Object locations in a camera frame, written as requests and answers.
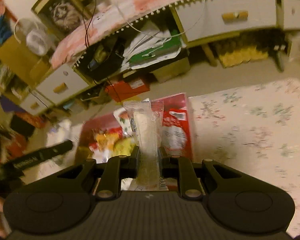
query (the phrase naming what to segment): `snack bag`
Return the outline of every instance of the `snack bag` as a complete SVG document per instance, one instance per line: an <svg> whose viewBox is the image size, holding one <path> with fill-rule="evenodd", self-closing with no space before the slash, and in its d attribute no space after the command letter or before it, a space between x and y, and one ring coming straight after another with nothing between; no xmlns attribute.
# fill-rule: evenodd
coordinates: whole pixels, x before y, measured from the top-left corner
<svg viewBox="0 0 300 240"><path fill-rule="evenodd" d="M127 133L127 135L132 136L132 130L130 126L130 120L128 117L127 110L121 107L113 112L114 117L121 125L122 130Z"/></svg>
<svg viewBox="0 0 300 240"><path fill-rule="evenodd" d="M147 190L158 190L160 173L158 147L161 144L163 101L126 101L131 129L141 150L137 184Z"/></svg>
<svg viewBox="0 0 300 240"><path fill-rule="evenodd" d="M180 155L192 159L186 110L172 108L163 113L162 146L169 155Z"/></svg>

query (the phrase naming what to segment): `floral rug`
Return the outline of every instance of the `floral rug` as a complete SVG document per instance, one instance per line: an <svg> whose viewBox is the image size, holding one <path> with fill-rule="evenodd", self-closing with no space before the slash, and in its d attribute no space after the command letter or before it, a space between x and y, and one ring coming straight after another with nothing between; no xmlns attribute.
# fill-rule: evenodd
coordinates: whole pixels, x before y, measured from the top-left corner
<svg viewBox="0 0 300 240"><path fill-rule="evenodd" d="M286 79L189 98L194 161L211 158L287 191L287 232L300 234L300 81Z"/></svg>

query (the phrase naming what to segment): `white drawer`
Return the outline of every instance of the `white drawer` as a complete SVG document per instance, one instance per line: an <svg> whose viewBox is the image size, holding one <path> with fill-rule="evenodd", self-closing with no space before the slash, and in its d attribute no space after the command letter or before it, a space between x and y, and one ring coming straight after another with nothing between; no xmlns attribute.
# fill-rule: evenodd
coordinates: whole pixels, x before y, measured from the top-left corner
<svg viewBox="0 0 300 240"><path fill-rule="evenodd" d="M221 33L276 25L275 0L203 0L176 6L188 41ZM223 15L244 13L247 17L225 21Z"/></svg>
<svg viewBox="0 0 300 240"><path fill-rule="evenodd" d="M48 76L36 89L57 105L88 86L71 67L64 64Z"/></svg>
<svg viewBox="0 0 300 240"><path fill-rule="evenodd" d="M52 103L36 91L32 91L20 104L21 108L32 115L37 115L50 106Z"/></svg>
<svg viewBox="0 0 300 240"><path fill-rule="evenodd" d="M300 0L281 0L281 2L283 29L300 29Z"/></svg>

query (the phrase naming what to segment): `framed picture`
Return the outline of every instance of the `framed picture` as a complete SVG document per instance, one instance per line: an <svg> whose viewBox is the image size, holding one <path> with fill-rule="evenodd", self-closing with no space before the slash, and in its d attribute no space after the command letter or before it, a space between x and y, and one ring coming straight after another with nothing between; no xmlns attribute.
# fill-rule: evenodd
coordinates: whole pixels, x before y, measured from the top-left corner
<svg viewBox="0 0 300 240"><path fill-rule="evenodd" d="M38 0L31 10L59 39L74 31L83 19L92 17L80 0Z"/></svg>

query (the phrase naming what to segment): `cardboard box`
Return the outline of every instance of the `cardboard box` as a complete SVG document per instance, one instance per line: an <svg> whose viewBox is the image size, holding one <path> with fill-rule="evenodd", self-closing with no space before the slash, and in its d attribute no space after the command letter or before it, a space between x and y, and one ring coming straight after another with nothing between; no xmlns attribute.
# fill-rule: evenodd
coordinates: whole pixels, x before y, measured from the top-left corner
<svg viewBox="0 0 300 240"><path fill-rule="evenodd" d="M154 74L159 83L166 82L180 74L186 73L190 70L190 63L188 57L184 57L178 61L172 62L164 67L158 68L151 73Z"/></svg>
<svg viewBox="0 0 300 240"><path fill-rule="evenodd" d="M150 84L143 78L137 78L130 82L123 80L106 86L106 92L116 102L150 91Z"/></svg>

